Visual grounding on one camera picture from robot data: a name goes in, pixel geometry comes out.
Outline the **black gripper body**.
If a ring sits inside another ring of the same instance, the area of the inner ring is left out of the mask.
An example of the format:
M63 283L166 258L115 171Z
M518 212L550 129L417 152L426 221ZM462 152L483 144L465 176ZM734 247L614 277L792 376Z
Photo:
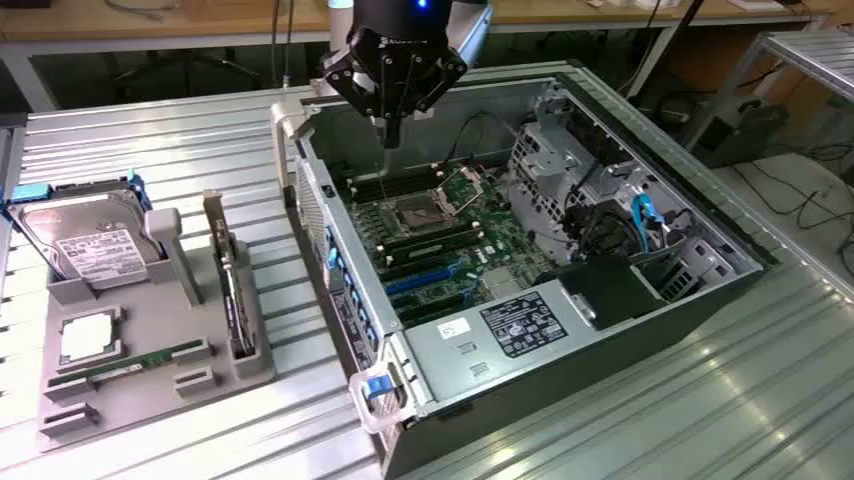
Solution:
M451 1L355 1L350 52L361 66L379 67L387 51L418 53L425 61L441 58L449 52L451 7Z

